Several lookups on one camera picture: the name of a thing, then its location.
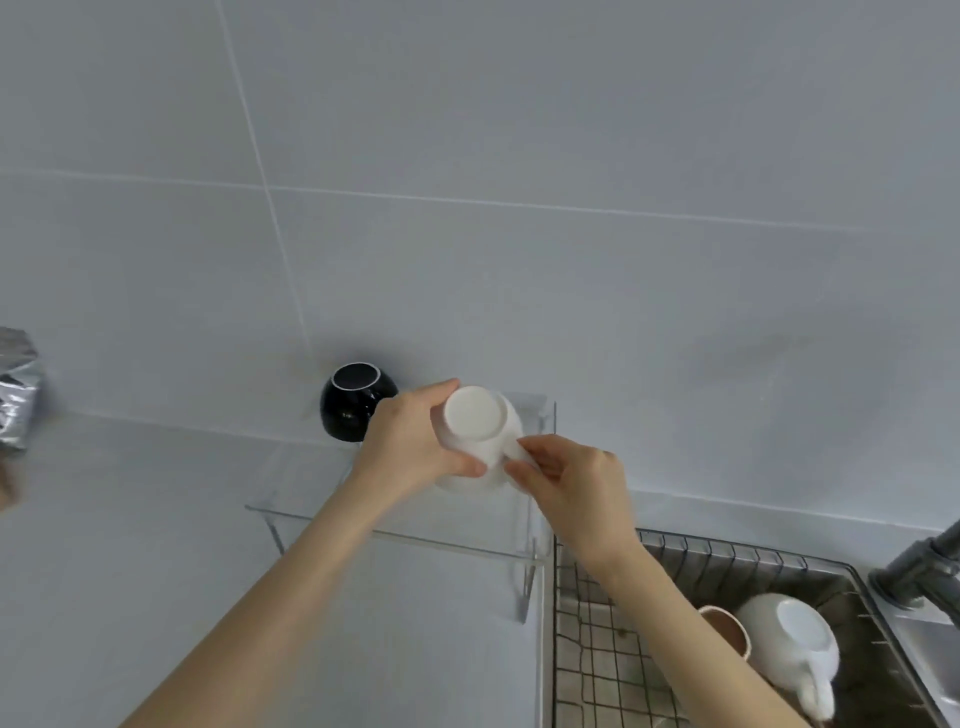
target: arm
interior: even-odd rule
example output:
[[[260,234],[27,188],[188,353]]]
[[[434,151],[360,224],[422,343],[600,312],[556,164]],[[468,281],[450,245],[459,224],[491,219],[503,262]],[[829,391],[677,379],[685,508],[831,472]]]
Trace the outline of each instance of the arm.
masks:
[[[431,407],[457,385],[451,379],[377,406],[350,478],[121,728],[257,724],[377,519],[441,475],[483,474],[480,461],[441,448],[430,424]]]
[[[557,435],[520,441],[541,473],[507,470],[643,635],[701,728],[806,728],[805,721],[703,619],[639,542],[616,456]]]

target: finger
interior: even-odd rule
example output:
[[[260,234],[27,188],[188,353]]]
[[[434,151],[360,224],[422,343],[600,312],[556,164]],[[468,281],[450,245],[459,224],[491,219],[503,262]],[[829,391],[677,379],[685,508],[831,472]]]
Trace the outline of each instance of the finger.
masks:
[[[436,384],[427,384],[425,387],[411,392],[414,397],[429,407],[443,404],[460,386],[460,379],[453,378],[447,381],[438,381]]]
[[[573,453],[583,447],[580,443],[560,435],[530,435],[517,441],[538,462],[540,458],[551,458],[561,466],[566,465]]]
[[[543,503],[553,497],[555,486],[530,463],[522,460],[508,460],[503,470],[516,481],[523,490],[534,497],[537,503]]]
[[[459,450],[447,450],[445,459],[446,475],[462,475],[463,477],[480,477],[487,471],[483,460],[467,455]]]

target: silver foil bag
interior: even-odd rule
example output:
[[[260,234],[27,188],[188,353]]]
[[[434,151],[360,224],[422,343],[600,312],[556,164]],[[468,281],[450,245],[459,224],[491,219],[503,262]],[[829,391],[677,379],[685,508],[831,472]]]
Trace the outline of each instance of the silver foil bag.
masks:
[[[0,327],[0,445],[27,447],[27,427],[42,380],[39,357],[27,334]]]

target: right hand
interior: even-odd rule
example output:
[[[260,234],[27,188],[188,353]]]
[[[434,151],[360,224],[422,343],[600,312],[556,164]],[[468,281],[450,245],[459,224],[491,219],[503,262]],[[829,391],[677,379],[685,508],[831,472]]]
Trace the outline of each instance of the right hand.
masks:
[[[584,568],[601,579],[637,544],[623,465],[612,452],[560,435],[524,437],[519,442],[541,473],[519,460],[509,461],[504,470],[534,497]]]

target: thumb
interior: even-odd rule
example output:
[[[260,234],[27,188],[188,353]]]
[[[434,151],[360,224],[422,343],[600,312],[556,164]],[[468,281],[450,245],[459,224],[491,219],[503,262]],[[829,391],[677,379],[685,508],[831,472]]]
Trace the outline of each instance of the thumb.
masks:
[[[450,475],[463,477],[480,477],[487,471],[487,465],[472,455],[459,450],[448,450],[446,455],[446,472]]]
[[[552,495],[553,484],[530,463],[525,463],[522,460],[507,460],[503,465],[503,470],[523,490],[533,496],[537,503],[542,503]]]

